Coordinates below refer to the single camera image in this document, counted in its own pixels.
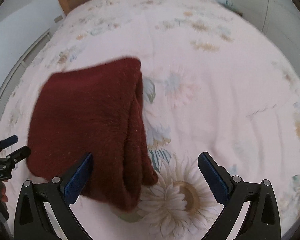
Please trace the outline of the dark red knitted sweater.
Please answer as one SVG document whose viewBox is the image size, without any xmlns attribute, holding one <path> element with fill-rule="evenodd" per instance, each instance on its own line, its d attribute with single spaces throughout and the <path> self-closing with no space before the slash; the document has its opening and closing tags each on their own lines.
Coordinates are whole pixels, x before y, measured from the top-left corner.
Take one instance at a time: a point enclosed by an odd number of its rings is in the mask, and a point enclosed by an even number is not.
<svg viewBox="0 0 300 240">
<path fill-rule="evenodd" d="M 124 57 L 52 74 L 30 122 L 30 172 L 46 180 L 63 174 L 83 154 L 93 155 L 86 197 L 130 212 L 141 188 L 157 183 L 142 118 L 141 62 Z"/>
</svg>

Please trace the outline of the floral white bed sheet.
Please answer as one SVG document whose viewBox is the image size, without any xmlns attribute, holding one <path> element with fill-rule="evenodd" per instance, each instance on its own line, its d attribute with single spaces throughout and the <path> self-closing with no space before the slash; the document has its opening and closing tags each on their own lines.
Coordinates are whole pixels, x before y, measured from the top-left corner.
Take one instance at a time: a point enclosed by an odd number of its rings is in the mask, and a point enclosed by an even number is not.
<svg viewBox="0 0 300 240">
<path fill-rule="evenodd" d="M 130 212 L 84 196 L 71 209 L 93 239 L 201 239 L 222 205 L 198 168 L 208 152 L 244 181 L 271 182 L 281 236 L 300 219 L 300 79 L 263 34 L 213 0 L 92 0 L 72 12 L 26 68 L 0 139 L 27 145 L 32 113 L 52 74 L 124 57 L 141 62 L 147 153 L 158 175 Z M 24 160 L 6 184 L 14 215 Z"/>
</svg>

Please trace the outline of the white wardrobe doors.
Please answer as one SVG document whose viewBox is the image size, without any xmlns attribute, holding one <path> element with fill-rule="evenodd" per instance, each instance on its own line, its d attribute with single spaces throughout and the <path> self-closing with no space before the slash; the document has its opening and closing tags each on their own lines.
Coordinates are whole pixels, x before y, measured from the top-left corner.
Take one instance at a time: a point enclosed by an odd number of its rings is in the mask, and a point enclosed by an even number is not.
<svg viewBox="0 0 300 240">
<path fill-rule="evenodd" d="M 230 0 L 286 56 L 300 77 L 300 11 L 292 0 Z"/>
</svg>

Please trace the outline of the beige wall socket left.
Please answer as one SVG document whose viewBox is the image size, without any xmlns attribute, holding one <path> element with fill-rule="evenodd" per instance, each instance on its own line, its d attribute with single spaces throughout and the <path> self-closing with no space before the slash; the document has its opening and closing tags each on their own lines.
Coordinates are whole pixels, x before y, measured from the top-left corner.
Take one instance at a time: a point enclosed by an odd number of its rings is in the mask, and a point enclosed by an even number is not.
<svg viewBox="0 0 300 240">
<path fill-rule="evenodd" d="M 59 15 L 57 16 L 55 19 L 54 19 L 54 22 L 55 23 L 58 23 L 59 21 L 61 21 L 63 19 L 63 16 L 62 15 Z"/>
</svg>

